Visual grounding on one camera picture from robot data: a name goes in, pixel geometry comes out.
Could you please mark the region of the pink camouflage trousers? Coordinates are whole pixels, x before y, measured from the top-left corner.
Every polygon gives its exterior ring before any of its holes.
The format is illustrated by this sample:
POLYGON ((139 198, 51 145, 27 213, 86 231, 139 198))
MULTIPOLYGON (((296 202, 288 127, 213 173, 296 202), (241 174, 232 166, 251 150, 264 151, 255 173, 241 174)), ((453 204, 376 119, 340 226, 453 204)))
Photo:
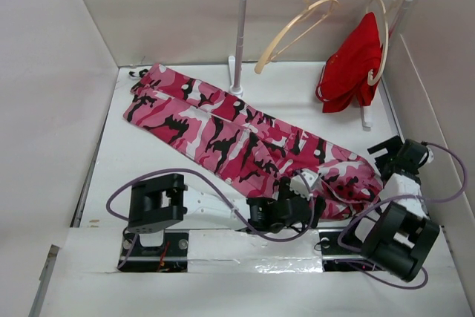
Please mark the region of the pink camouflage trousers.
POLYGON ((248 198, 276 196, 298 171, 317 178, 323 218, 344 220, 378 202, 383 182, 361 156, 253 108, 222 89, 153 65, 131 87, 124 119, 248 198))

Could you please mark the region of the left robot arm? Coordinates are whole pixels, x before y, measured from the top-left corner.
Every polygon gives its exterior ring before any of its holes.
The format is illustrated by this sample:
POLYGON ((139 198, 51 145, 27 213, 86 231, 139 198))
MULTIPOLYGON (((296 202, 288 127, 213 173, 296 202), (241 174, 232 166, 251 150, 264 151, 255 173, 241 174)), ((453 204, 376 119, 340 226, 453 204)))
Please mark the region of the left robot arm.
MULTIPOLYGON (((290 180, 283 179, 278 198, 248 198, 249 217, 244 217, 215 185, 211 187, 225 203, 232 217, 244 224, 246 231, 275 242, 287 242, 315 228, 326 203, 320 196, 303 196, 290 188, 290 180)), ((188 213, 185 206, 187 190, 184 176, 170 173, 140 180, 131 185, 128 213, 129 232, 142 234, 140 246, 149 255, 157 255, 165 248, 165 236, 160 232, 183 221, 188 213)))

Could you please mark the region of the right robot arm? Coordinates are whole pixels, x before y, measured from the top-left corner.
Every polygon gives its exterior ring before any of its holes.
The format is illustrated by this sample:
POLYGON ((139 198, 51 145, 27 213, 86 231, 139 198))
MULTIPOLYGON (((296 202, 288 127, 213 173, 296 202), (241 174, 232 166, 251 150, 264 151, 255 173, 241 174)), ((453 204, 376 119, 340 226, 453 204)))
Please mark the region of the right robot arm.
POLYGON ((411 282, 422 269, 440 228, 419 205, 419 168, 430 156, 427 146, 414 140, 391 137, 368 148, 370 154, 385 149, 375 159, 385 188, 401 196, 382 199, 371 230, 356 227, 343 234, 347 250, 359 253, 405 282, 411 282))

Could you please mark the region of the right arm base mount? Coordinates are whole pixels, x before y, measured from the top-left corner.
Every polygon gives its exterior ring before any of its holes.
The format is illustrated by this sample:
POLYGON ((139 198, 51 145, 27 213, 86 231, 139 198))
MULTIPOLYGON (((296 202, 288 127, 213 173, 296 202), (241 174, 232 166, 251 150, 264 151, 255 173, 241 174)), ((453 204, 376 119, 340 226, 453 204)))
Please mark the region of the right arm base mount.
POLYGON ((358 269, 370 271, 373 268, 360 255, 341 247, 337 238, 340 232, 335 229, 318 231, 318 242, 314 250, 321 254, 322 269, 324 272, 352 272, 358 269))

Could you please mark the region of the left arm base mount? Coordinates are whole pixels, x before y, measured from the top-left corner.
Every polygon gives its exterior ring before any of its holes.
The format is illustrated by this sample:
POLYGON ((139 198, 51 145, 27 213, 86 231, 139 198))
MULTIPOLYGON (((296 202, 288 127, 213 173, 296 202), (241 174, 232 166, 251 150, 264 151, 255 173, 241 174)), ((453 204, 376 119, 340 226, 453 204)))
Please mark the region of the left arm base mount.
POLYGON ((122 231, 120 272, 188 272, 189 231, 166 230, 158 246, 144 246, 139 235, 122 231))

